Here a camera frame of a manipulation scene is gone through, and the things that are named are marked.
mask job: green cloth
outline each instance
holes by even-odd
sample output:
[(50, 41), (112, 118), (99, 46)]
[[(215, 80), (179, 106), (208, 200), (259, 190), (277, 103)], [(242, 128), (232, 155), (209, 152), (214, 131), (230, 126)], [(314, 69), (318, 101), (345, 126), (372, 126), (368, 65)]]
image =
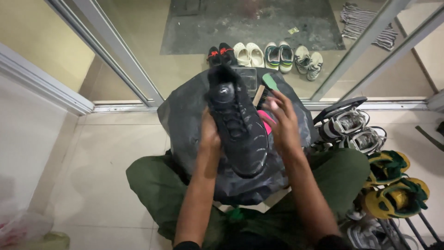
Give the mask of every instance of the green cloth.
[[(186, 185), (169, 167), (171, 156), (142, 157), (127, 169), (131, 189), (158, 224), (158, 233), (173, 240)], [(309, 158), (316, 182), (337, 218), (345, 215), (370, 174), (367, 157), (354, 149), (322, 152)], [(233, 219), (213, 206), (203, 249), (216, 249), (228, 233), (248, 231), (276, 237), (292, 249), (307, 249), (304, 228), (288, 193), (265, 213), (241, 208)]]

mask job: tile floor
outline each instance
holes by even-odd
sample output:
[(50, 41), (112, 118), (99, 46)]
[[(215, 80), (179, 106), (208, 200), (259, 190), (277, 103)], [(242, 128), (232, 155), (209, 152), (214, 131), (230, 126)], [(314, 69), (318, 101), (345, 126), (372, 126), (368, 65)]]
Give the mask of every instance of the tile floor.
[[(344, 24), (340, 22), (340, 12), (345, 1), (329, 0), (329, 2), (337, 25), (342, 30)], [(382, 0), (348, 0), (348, 2), (357, 3), (361, 8), (374, 11), (379, 10), (384, 4)], [(167, 98), (181, 84), (208, 68), (204, 54), (159, 54), (170, 0), (101, 0), (99, 4), (164, 98)], [(399, 32), (399, 28), (394, 22), (392, 25)], [(396, 47), (403, 40), (403, 36), (399, 34), (395, 42)], [(354, 41), (345, 38), (344, 43), (346, 50), (320, 51), (324, 65), (321, 74), (315, 81), (310, 82), (305, 76), (299, 75), (295, 67), (285, 75), (285, 80), (295, 89), (299, 97), (309, 98), (313, 95), (338, 65), (347, 50), (351, 48)], [(296, 48), (298, 45), (291, 44), (291, 46)], [(383, 49), (369, 46), (337, 84), (326, 92), (324, 97), (339, 98), (343, 96), (388, 55), (389, 52)], [(100, 69), (100, 74), (93, 84), (94, 87), (90, 88), (92, 91), (89, 96), (91, 101), (135, 100), (135, 95), (108, 66)], [(367, 97), (428, 97), (432, 94), (432, 88), (418, 62), (413, 53), (409, 52), (359, 95)]]
[[(411, 177), (424, 180), (431, 191), (425, 216), (444, 236), (444, 153), (415, 130), (420, 125), (444, 143), (434, 128), (444, 115), (427, 111), (371, 111), (370, 125), (385, 128), (385, 149), (405, 153)], [(79, 119), (46, 209), (55, 219), (53, 230), (68, 233), (71, 250), (171, 249), (158, 235), (157, 225), (130, 190), (125, 170), (136, 159), (162, 155), (169, 137), (156, 113), (90, 114)], [(265, 212), (285, 195), (278, 192), (251, 208)], [(421, 235), (429, 236), (418, 216), (412, 218)], [(401, 230), (412, 234), (406, 224)]]

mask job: pink cloth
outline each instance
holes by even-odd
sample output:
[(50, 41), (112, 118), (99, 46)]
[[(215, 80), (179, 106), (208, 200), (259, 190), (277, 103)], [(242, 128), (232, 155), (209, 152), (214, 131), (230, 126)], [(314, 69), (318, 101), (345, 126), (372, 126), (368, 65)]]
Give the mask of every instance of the pink cloth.
[[(265, 113), (265, 111), (258, 110), (258, 114), (263, 115), (266, 118), (272, 120), (274, 123), (276, 123), (273, 119), (271, 119), (271, 117), (267, 113)], [(271, 127), (266, 122), (263, 121), (263, 123), (264, 123), (264, 126), (265, 126), (265, 130), (267, 131), (267, 135), (269, 135), (271, 133)]]

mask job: striped towel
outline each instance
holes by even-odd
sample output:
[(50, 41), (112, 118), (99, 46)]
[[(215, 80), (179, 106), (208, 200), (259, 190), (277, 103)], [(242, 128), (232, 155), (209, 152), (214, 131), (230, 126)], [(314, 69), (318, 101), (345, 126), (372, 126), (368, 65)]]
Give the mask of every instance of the striped towel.
[[(345, 23), (342, 36), (356, 40), (373, 20), (376, 13), (376, 11), (360, 9), (356, 4), (345, 3), (341, 11), (341, 21)], [(391, 51), (397, 35), (398, 33), (393, 30), (390, 23), (372, 44)]]

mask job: gray mat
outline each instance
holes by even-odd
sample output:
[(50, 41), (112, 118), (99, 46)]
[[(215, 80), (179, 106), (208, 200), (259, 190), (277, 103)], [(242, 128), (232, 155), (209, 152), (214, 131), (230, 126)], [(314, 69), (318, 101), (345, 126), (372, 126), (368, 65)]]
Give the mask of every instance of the gray mat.
[[(289, 29), (300, 31), (290, 35)], [(161, 55), (207, 54), (226, 42), (285, 40), (292, 48), (344, 50), (328, 0), (172, 0)]]

